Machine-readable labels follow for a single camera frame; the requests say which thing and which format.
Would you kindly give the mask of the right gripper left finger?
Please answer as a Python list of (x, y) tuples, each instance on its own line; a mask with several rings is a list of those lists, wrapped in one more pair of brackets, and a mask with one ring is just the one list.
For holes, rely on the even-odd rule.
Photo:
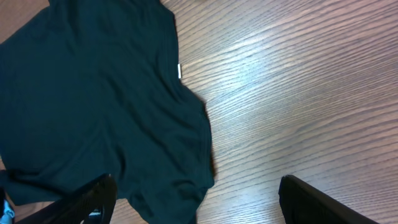
[(17, 224), (109, 224), (116, 200), (116, 182), (103, 174)]

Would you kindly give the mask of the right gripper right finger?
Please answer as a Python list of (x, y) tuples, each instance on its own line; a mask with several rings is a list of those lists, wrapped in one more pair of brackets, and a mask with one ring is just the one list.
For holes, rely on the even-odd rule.
[(294, 175), (281, 178), (279, 205), (286, 224), (377, 224)]

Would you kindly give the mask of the black t-shirt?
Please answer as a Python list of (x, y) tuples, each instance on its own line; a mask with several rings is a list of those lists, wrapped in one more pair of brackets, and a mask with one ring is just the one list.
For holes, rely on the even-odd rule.
[(51, 1), (1, 44), (1, 186), (53, 202), (110, 174), (148, 223), (190, 223), (214, 184), (203, 102), (158, 0)]

